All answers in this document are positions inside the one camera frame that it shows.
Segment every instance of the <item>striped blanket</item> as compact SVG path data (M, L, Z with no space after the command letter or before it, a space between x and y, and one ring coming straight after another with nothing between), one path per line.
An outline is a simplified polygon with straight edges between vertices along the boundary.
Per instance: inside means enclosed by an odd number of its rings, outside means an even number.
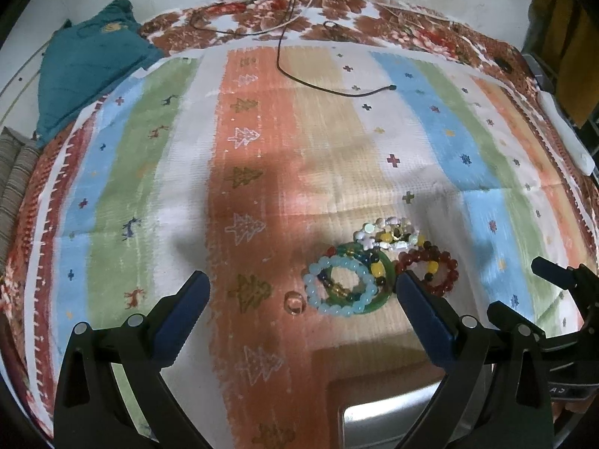
M578 329L569 294L529 265L543 256L595 269L597 224L513 91L423 52L284 46L282 67L319 86L396 85L351 99L287 79L275 61L273 42L163 59L44 154L7 288L28 405L47 432L73 325L147 313L199 269L209 307L163 372L198 429L218 448L336 444L339 410L374 396L369 380L393 394L397 379L427 370L426 356L397 302L292 317L283 297L377 217L410 218L457 259L447 299L460 314L486 320L501 300L549 336Z

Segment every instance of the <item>silver rivet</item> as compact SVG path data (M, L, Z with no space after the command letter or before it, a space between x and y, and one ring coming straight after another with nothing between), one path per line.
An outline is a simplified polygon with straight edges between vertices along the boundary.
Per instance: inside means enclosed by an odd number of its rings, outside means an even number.
M133 314L127 319L127 324L131 327L137 327L144 321L144 317L141 314Z
M79 323L73 329L75 334L83 334L86 330L88 330L88 325L86 323Z
M471 315L465 315L462 317L462 324L470 329L474 329L476 326L478 326L478 321Z
M518 326L518 332L522 335L522 336L530 336L531 330L530 327L525 326L524 324L520 324Z

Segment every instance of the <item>gold ring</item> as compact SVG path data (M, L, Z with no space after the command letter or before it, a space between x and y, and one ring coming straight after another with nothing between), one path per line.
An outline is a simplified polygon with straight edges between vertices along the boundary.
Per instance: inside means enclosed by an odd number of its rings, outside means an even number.
M295 290L290 290L285 294L283 300L283 309L291 315L299 315L305 310L305 299L302 294Z

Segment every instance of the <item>red beaded bracelet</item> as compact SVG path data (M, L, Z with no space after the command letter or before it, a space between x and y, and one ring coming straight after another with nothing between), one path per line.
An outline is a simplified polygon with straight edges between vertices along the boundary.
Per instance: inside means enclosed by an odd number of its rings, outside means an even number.
M459 278L457 271L457 260L451 258L448 251L439 252L439 248L432 245L430 241L425 241L418 250L409 250L408 253L399 254L395 263L395 273L400 275L413 263L429 262L429 269L422 282L426 286L426 291L437 297L443 297L447 292L453 290L453 283ZM438 269L438 264L444 263L447 266L447 277L439 285L432 285L433 275Z

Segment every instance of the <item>orange ring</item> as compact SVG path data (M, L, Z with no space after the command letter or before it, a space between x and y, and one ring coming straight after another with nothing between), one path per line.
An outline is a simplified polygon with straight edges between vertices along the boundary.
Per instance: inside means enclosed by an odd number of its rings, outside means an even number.
M300 307L291 307L290 301L299 300L301 302ZM295 290L290 290L285 294L285 298L283 300L283 309L285 312L291 315L299 315L305 311L305 299L302 294L296 292Z

